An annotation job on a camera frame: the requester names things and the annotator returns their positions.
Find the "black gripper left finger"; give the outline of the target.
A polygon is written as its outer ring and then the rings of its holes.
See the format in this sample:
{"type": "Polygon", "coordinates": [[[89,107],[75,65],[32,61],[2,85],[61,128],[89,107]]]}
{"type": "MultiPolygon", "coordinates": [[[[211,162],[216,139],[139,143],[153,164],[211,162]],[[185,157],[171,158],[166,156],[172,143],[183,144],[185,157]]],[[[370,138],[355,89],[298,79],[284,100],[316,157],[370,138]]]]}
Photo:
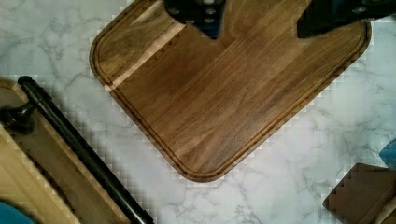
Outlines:
{"type": "Polygon", "coordinates": [[[213,40],[219,37],[226,0],[163,0],[163,3],[174,20],[191,24],[213,40]]]}

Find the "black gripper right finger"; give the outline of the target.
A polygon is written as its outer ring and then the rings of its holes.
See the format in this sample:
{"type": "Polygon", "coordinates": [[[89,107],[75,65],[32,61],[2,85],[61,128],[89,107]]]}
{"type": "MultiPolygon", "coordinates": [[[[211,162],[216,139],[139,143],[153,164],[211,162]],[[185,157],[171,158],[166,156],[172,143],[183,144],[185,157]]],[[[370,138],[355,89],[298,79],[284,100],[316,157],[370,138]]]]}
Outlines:
{"type": "Polygon", "coordinates": [[[312,0],[297,20],[297,36],[324,35],[357,21],[372,21],[393,15],[396,0],[312,0]]]}

